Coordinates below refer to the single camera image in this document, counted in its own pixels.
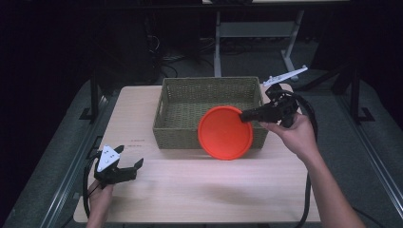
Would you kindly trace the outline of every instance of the woven basket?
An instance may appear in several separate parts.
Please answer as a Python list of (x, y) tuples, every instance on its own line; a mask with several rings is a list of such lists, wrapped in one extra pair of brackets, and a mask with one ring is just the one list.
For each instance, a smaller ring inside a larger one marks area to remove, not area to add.
[[(160, 149), (200, 149), (198, 124), (207, 110), (232, 105), (240, 110), (263, 105), (256, 77), (164, 79), (153, 132)], [(251, 148), (262, 148), (267, 130), (252, 122)]]

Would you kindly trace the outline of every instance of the metal frame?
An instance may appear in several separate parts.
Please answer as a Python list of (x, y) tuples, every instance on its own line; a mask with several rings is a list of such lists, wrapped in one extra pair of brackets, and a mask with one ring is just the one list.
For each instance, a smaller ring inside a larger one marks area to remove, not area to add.
[(361, 140), (361, 143), (364, 145), (365, 150), (369, 156), (370, 164), (373, 167), (376, 175), (378, 176), (380, 182), (382, 183), (383, 187), (385, 188), (389, 198), (391, 199), (394, 207), (396, 208), (397, 213), (403, 218), (403, 194), (400, 189), (397, 187), (396, 183), (394, 182), (391, 174), (389, 173), (388, 169), (386, 168), (383, 161), (379, 158), (378, 152), (372, 145), (371, 141), (368, 139), (367, 134), (365, 133), (364, 129), (360, 124), (357, 124), (356, 118), (348, 112), (349, 105), (344, 98), (338, 96), (337, 101), (340, 106), (344, 107), (341, 108), (345, 115), (348, 117), (349, 123), (352, 126), (352, 129), (355, 131), (358, 138)]
[(91, 91), (91, 108), (85, 108), (80, 116), (80, 120), (90, 120), (93, 124), (98, 117), (99, 107), (98, 107), (98, 84), (96, 80), (96, 75), (93, 74), (89, 79), (90, 91)]
[(221, 77), (220, 41), (221, 37), (289, 37), (287, 49), (281, 51), (281, 57), (288, 71), (294, 71), (291, 52), (296, 42), (304, 10), (300, 10), (295, 21), (284, 22), (222, 22), (217, 11), (216, 50), (214, 53), (214, 76)]
[(76, 154), (71, 161), (71, 165), (68, 168), (68, 171), (65, 174), (65, 177), (62, 179), (62, 182), (59, 185), (59, 188), (54, 193), (53, 199), (51, 201), (51, 205), (42, 220), (40, 227), (54, 227), (57, 219), (60, 216), (63, 206), (69, 196), (70, 189), (74, 184), (74, 180), (76, 179), (78, 173), (81, 171), (81, 164), (86, 158), (86, 152), (91, 147), (91, 142), (95, 137), (95, 132), (99, 127), (99, 124), (102, 120), (102, 116), (105, 114), (106, 107), (108, 105), (108, 101), (106, 97), (102, 97), (101, 101), (97, 104), (99, 106), (99, 115), (95, 119), (95, 123), (90, 124), (88, 130), (86, 131), (85, 137), (81, 142), (79, 148), (76, 151)]

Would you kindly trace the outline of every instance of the human hand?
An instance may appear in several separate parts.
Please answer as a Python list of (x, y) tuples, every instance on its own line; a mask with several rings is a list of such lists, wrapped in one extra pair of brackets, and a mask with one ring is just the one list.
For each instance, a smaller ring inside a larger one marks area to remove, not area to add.
[(260, 123), (261, 126), (279, 135), (285, 146), (303, 162), (318, 155), (314, 129), (307, 116), (296, 113), (294, 123), (289, 128), (275, 123)]
[(88, 187), (90, 213), (86, 227), (102, 227), (107, 220), (107, 211), (112, 202), (113, 184), (104, 189), (98, 180)]

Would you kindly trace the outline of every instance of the light wooden tabletop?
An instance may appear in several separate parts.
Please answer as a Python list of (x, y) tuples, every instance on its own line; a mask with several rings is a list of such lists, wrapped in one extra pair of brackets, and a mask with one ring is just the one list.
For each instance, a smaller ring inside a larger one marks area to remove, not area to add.
[[(152, 125), (161, 88), (123, 88), (108, 123), (101, 146), (125, 146), (119, 167), (132, 166), (144, 158), (136, 180), (115, 185), (108, 222), (300, 220), (307, 171), (277, 135), (269, 132), (262, 149), (250, 150), (233, 161), (213, 159), (200, 149), (159, 149)], [(91, 171), (88, 182), (93, 181)], [(82, 199), (74, 219), (86, 222)], [(307, 220), (319, 221), (314, 197)]]

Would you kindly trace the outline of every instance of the orange plate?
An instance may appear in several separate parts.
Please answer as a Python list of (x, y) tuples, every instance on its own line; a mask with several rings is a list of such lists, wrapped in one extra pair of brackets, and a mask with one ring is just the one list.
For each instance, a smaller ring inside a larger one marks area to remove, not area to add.
[(234, 160), (248, 151), (253, 140), (252, 124), (243, 123), (240, 113), (233, 106), (215, 106), (201, 118), (199, 142), (213, 158)]

